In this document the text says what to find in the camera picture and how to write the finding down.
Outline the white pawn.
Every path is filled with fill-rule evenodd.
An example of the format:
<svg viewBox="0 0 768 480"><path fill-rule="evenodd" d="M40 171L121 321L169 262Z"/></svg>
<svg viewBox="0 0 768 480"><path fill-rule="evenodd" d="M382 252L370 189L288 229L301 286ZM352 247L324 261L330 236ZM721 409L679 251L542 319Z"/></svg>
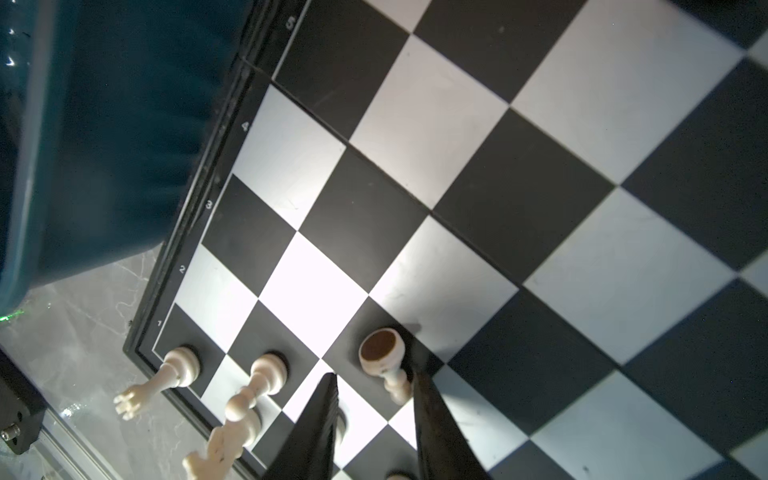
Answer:
<svg viewBox="0 0 768 480"><path fill-rule="evenodd" d="M273 353L262 355L252 363L248 383L226 403L226 419L231 422L244 419L260 397L278 394L287 380L288 367L282 358Z"/></svg>
<svg viewBox="0 0 768 480"><path fill-rule="evenodd" d="M406 346L399 332L385 327L369 334L358 349L362 370L371 377L379 377L391 400L400 406L412 398L412 386L402 364Z"/></svg>

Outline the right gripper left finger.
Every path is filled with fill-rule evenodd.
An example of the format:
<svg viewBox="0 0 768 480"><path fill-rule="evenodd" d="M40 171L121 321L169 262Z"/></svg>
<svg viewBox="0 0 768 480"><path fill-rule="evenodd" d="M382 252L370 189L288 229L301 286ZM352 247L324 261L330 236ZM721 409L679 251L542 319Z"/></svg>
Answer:
<svg viewBox="0 0 768 480"><path fill-rule="evenodd" d="M262 478L331 479L339 413L337 375L326 373Z"/></svg>

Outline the white knight on board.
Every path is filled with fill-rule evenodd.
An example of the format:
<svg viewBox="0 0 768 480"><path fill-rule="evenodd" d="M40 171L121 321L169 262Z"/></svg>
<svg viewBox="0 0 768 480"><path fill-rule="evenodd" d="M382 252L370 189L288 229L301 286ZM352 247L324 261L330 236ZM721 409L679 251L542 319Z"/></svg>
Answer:
<svg viewBox="0 0 768 480"><path fill-rule="evenodd" d="M206 444L206 456L193 451L183 459L187 478L224 479L243 452L253 447L260 431L261 421L254 410L249 410L240 421L227 420L223 426L214 428Z"/></svg>

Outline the white pawn on board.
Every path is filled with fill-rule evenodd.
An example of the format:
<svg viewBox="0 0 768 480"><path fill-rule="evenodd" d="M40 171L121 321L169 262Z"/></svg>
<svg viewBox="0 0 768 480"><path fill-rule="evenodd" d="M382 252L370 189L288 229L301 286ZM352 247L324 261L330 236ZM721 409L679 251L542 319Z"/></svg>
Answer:
<svg viewBox="0 0 768 480"><path fill-rule="evenodd" d="M262 355L252 363L248 383L226 403L226 419L231 422L244 419L260 397L278 394L287 380L288 367L282 358L273 353Z"/></svg>

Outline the white rook on board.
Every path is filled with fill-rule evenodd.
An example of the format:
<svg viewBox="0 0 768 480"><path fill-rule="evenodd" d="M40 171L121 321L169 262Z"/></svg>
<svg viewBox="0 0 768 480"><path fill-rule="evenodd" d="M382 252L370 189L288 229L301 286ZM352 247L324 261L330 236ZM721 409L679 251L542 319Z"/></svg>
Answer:
<svg viewBox="0 0 768 480"><path fill-rule="evenodd" d="M162 365L149 380L131 385L115 396L113 403L116 413L125 421L131 420L155 396L168 389L190 386L200 372L200 361L190 348L174 348L165 355Z"/></svg>

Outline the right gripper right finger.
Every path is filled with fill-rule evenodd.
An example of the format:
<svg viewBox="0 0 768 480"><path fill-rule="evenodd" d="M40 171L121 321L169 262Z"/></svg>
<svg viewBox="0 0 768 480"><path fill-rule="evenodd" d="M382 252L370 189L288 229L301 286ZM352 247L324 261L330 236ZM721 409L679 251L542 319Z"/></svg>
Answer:
<svg viewBox="0 0 768 480"><path fill-rule="evenodd" d="M415 370L412 387L420 477L488 479L432 378Z"/></svg>

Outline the black and white chessboard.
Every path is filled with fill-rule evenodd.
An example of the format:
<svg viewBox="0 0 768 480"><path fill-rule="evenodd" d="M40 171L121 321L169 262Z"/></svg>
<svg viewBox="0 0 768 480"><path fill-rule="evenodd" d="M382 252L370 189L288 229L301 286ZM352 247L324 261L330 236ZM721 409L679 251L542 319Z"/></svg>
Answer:
<svg viewBox="0 0 768 480"><path fill-rule="evenodd" d="M336 479L418 473L396 330L495 479L767 475L763 1L286 1L124 350L203 435L252 363L323 375Z"/></svg>

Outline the teal plastic tray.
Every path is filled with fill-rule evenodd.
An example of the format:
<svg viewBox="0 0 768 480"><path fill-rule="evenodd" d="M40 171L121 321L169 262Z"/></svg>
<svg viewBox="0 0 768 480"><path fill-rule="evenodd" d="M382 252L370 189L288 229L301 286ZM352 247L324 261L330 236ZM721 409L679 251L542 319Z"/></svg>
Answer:
<svg viewBox="0 0 768 480"><path fill-rule="evenodd" d="M170 233L254 5L1 5L1 311Z"/></svg>

